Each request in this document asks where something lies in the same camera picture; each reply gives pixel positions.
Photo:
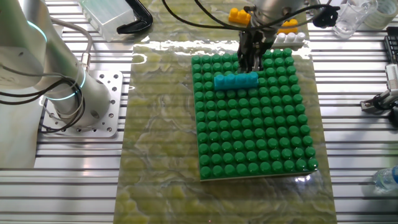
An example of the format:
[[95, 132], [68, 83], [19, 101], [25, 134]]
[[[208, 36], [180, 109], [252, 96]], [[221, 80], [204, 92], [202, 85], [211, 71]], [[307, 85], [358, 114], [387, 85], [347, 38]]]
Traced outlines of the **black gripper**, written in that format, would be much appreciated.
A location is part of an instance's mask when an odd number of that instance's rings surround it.
[[262, 56], [271, 48], [263, 31], [252, 30], [239, 33], [238, 73], [263, 71]]

